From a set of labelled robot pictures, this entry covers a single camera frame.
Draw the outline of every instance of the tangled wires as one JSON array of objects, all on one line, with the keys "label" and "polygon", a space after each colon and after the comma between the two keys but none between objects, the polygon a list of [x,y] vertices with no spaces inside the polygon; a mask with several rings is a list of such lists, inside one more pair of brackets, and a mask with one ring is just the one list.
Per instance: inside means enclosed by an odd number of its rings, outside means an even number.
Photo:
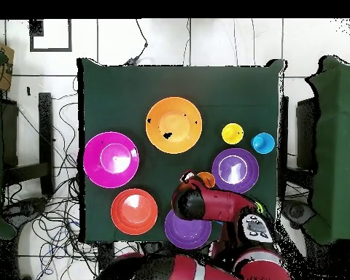
[{"label": "tangled wires", "polygon": [[[62,182],[59,187],[67,184],[69,190],[68,197],[61,198],[60,202],[48,204],[47,207],[55,207],[41,214],[40,217],[32,222],[33,232],[44,241],[39,251],[42,271],[39,273],[36,280],[40,280],[44,274],[51,275],[54,271],[56,272],[57,280],[62,280],[66,272],[68,272],[69,278],[72,280],[69,274],[69,268],[75,260],[84,260],[90,272],[95,277],[97,276],[97,248],[78,242],[79,219],[72,214],[72,210],[79,205],[79,192],[76,182],[76,177]],[[36,224],[47,234],[48,239],[41,237],[36,232]],[[61,277],[58,278],[54,259],[61,259],[64,257],[68,257],[69,261],[66,270],[62,273]],[[90,263],[95,263],[94,270],[90,267]]]}]

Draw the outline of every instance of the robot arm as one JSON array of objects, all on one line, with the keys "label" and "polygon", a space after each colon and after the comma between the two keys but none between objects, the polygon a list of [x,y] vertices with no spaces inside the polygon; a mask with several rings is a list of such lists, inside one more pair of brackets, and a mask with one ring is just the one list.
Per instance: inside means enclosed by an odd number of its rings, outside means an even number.
[{"label": "robot arm", "polygon": [[232,273],[175,254],[117,258],[96,280],[290,280],[273,247],[273,234],[261,207],[234,192],[209,189],[191,171],[181,178],[172,200],[175,214],[186,220],[230,222],[238,244]]},{"label": "robot arm", "polygon": [[232,222],[238,243],[233,273],[246,280],[290,280],[275,250],[273,231],[260,204],[244,195],[213,190],[192,171],[181,178],[172,197],[175,214],[185,220]]}]

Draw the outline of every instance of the dark green table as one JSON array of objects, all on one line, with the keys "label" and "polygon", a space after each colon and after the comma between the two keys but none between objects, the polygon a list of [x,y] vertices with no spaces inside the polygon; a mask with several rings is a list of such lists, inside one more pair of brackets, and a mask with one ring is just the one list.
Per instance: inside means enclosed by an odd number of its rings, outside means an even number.
[{"label": "dark green table", "polygon": [[312,206],[317,215],[305,228],[318,243],[350,239],[350,65],[323,57],[309,78],[319,100]]},{"label": "dark green table", "polygon": [[[278,81],[283,67],[283,61],[273,61],[269,67],[253,68],[99,66],[88,59],[78,60],[79,84],[84,90],[84,95],[79,97],[79,108],[84,107],[84,145],[96,134],[118,131],[133,140],[140,157],[135,177],[120,188],[104,189],[85,177],[85,240],[166,240],[163,225],[180,176],[190,168],[195,172],[211,171],[217,154],[230,148],[221,137],[222,128],[228,123],[239,123],[243,127],[244,138],[236,147],[249,150],[260,165],[260,178],[248,194],[259,198],[274,214],[276,149],[269,155],[258,155],[251,148],[250,140],[260,132],[277,135]],[[169,96],[193,102],[203,119],[197,144],[178,155],[159,151],[145,133],[148,111],[156,102]],[[157,201],[157,222],[140,236],[121,233],[110,217],[112,201],[128,188],[146,190]],[[213,222],[209,240],[219,239],[220,230],[221,225]]]}]

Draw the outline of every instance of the plate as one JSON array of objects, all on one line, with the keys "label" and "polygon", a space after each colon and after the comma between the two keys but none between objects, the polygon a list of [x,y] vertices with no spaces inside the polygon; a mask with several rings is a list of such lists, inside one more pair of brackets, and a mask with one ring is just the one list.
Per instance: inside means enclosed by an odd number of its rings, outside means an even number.
[{"label": "plate", "polygon": [[153,227],[157,221],[158,208],[148,192],[127,189],[114,199],[111,215],[119,230],[129,235],[140,235]]},{"label": "plate", "polygon": [[168,240],[182,249],[196,249],[204,245],[211,234],[211,222],[206,220],[183,220],[170,210],[165,220]]},{"label": "plate", "polygon": [[245,149],[230,148],[223,150],[215,158],[212,174],[219,189],[245,193],[258,180],[257,159]]},{"label": "plate", "polygon": [[103,132],[85,145],[83,166],[88,178],[103,188],[127,184],[139,167],[135,144],[124,134]]},{"label": "plate", "polygon": [[201,114],[184,98],[164,98],[150,109],[145,128],[148,139],[159,150],[179,154],[192,148],[200,138]]}]

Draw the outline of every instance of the purple bowl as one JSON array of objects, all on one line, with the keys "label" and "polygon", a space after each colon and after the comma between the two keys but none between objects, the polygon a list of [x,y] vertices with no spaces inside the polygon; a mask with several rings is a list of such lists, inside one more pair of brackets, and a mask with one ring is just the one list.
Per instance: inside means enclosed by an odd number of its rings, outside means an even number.
[{"label": "purple bowl", "polygon": [[230,148],[218,154],[211,172],[219,189],[245,193],[257,182],[260,169],[257,159],[250,152]]},{"label": "purple bowl", "polygon": [[103,188],[127,184],[139,167],[135,144],[124,134],[103,132],[85,145],[83,166],[88,178]]},{"label": "purple bowl", "polygon": [[206,220],[183,220],[170,210],[165,220],[168,240],[182,249],[196,249],[204,245],[211,234],[211,222]]}]

